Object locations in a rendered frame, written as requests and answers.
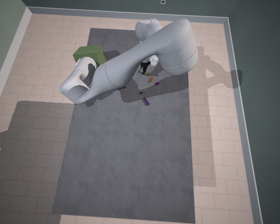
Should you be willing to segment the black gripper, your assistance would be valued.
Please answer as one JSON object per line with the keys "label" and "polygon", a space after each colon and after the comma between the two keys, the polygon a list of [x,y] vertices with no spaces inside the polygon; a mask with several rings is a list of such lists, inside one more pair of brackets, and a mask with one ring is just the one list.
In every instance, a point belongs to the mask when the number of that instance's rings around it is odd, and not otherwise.
{"label": "black gripper", "polygon": [[150,64],[150,62],[148,62],[148,63],[143,63],[143,62],[142,62],[142,63],[140,64],[141,70],[139,71],[139,73],[145,75],[145,72],[146,72],[147,67],[148,67],[149,64]]}

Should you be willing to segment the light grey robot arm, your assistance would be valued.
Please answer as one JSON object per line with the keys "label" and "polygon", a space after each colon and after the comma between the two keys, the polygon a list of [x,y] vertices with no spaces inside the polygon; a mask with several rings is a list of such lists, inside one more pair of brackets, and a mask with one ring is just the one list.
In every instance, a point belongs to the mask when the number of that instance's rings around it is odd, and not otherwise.
{"label": "light grey robot arm", "polygon": [[157,19],[142,20],[137,22],[135,33],[140,40],[138,45],[98,67],[90,57],[79,58],[59,91],[80,105],[126,86],[142,62],[155,67],[159,60],[172,76],[183,75],[196,65],[198,51],[188,20],[180,19],[165,27]]}

